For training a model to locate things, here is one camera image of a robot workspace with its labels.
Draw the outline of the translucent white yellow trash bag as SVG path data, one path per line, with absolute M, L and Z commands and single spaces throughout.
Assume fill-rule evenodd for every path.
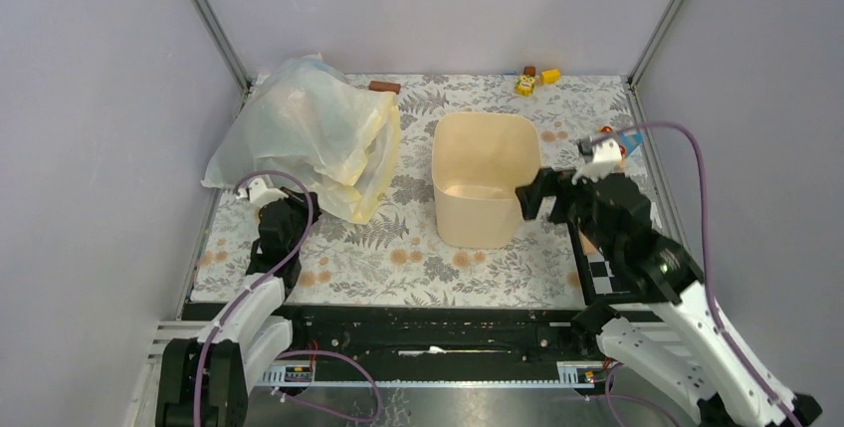
M 397 95 L 353 86 L 319 55 L 284 61 L 253 91 L 201 181 L 232 188 L 262 170 L 293 175 L 321 209 L 354 224 L 374 216 L 401 141 Z

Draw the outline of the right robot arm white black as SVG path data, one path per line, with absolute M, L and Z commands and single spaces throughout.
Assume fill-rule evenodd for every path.
M 603 301 L 572 322 L 570 343 L 580 357 L 613 358 L 669 396 L 700 426 L 809 426 L 817 400 L 781 383 L 746 346 L 707 296 L 703 270 L 686 249 L 653 225 L 649 200 L 631 179 L 613 173 L 576 181 L 571 169 L 543 168 L 516 190 L 523 217 L 534 219 L 543 199 L 548 220 L 581 233 L 691 355 L 676 355 L 642 334 Z

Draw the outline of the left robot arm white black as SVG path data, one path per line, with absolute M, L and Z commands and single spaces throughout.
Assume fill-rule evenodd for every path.
M 276 311 L 299 279 L 300 250 L 320 214 L 313 192 L 288 190 L 260 208 L 242 292 L 195 336 L 164 349 L 154 425 L 241 426 L 275 356 L 306 351 L 307 329 Z

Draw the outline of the beige plastic trash bin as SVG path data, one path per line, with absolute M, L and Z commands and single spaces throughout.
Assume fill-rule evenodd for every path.
M 450 246 L 499 249 L 523 223 L 516 189 L 540 168 L 538 132 L 526 117 L 462 111 L 445 115 L 432 144 L 437 232 Z

